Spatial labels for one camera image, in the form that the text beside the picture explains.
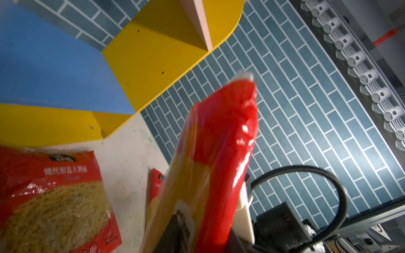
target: spaghetti package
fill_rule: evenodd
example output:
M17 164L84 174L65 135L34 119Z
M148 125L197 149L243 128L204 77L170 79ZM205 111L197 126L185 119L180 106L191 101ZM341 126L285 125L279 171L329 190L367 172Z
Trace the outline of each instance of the spaghetti package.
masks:
M140 252L222 253L258 132L256 85L238 79L189 112Z
M93 151L48 155L0 146L4 252L108 253L120 244Z

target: clear plastic wrapper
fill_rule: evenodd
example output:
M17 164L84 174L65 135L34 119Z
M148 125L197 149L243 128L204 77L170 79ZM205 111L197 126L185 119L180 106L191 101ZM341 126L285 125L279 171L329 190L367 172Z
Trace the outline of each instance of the clear plastic wrapper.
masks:
M94 152L0 146L0 239L7 253L108 253L119 246Z
M258 132L241 75L189 112L140 252L223 252Z

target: black corrugated hose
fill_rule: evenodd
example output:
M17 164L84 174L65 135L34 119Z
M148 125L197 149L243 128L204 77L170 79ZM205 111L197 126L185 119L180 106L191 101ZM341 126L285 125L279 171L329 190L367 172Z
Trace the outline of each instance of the black corrugated hose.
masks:
M252 182L251 188L253 190L254 188L258 187L260 184L266 182L267 180L269 180L275 176L279 176L279 175L286 174L286 173L293 173L293 172L309 172L309 173L316 173L321 176L324 176L333 183L333 185L336 187L337 193L339 195L339 209L337 210L337 214L336 214L335 218L333 219L333 221L325 229L323 229L319 234L314 236L314 238L312 238L311 242L303 243L300 246L298 246L297 248L290 250L290 253L302 253L303 251L305 251L307 248L311 247L312 245L315 245L315 244L327 239L328 237L333 235L339 229L339 227L342 225L342 223L346 219L349 204L347 202L348 196L347 196L346 187L340 182L340 180L337 179L337 177L335 175L327 172L326 170L323 170L323 169L320 169L317 167L313 167L313 166L292 165L292 166L281 167L281 168L266 172L262 176L256 178L256 180L254 180Z

